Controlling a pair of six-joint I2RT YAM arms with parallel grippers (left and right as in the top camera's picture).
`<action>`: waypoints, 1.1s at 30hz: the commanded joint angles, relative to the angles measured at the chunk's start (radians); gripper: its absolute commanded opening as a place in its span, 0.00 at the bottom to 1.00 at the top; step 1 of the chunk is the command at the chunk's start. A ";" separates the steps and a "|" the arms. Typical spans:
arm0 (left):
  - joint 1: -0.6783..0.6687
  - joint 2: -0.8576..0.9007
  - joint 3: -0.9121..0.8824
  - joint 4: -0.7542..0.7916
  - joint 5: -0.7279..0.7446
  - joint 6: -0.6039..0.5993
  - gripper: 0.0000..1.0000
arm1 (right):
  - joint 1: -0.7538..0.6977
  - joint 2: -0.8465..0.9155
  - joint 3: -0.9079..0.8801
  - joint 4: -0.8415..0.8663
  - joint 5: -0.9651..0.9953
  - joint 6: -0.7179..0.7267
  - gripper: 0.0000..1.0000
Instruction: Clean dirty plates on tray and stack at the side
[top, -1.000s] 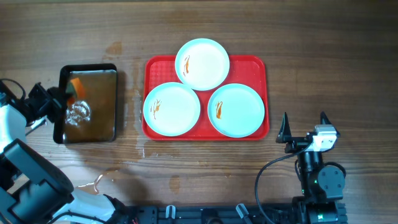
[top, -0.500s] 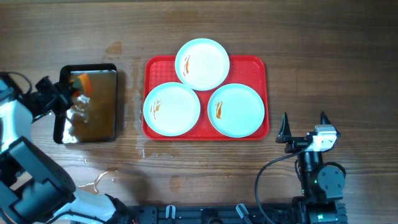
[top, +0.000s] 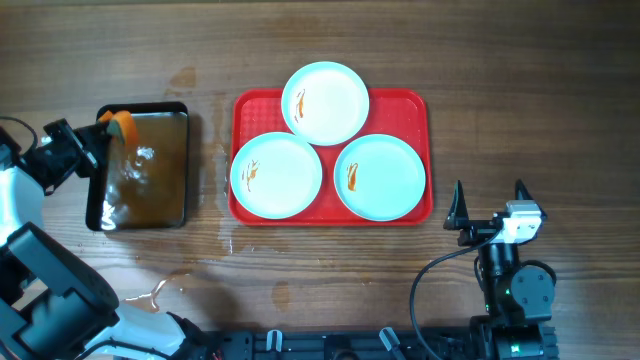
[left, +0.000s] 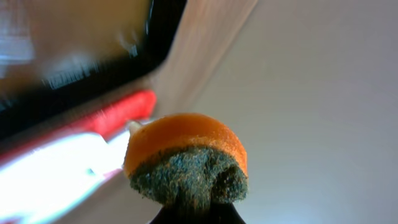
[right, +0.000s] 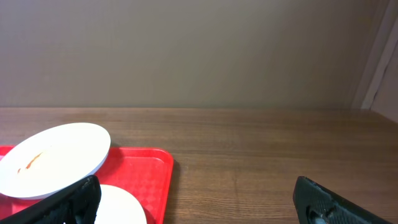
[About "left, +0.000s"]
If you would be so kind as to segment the orange green sponge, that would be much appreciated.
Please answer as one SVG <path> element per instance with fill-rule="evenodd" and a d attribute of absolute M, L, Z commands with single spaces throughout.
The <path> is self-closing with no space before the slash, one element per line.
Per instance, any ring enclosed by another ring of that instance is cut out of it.
<path fill-rule="evenodd" d="M 123 169 L 131 188 L 144 197 L 190 210 L 246 198 L 247 153 L 221 121 L 180 113 L 130 130 Z"/>

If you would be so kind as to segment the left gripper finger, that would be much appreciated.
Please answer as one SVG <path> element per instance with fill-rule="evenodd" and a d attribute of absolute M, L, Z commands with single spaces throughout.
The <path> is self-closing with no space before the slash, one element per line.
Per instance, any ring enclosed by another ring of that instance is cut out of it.
<path fill-rule="evenodd" d="M 233 201 L 205 200 L 201 207 L 196 202 L 177 198 L 167 202 L 150 224 L 246 224 Z"/>

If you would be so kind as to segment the white plate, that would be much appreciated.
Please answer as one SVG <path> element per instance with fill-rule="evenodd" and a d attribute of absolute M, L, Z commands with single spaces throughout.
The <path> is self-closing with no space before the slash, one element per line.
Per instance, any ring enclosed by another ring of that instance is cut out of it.
<path fill-rule="evenodd" d="M 1 223 L 50 223 L 121 171 L 129 133 L 58 138 L 1 166 Z"/>

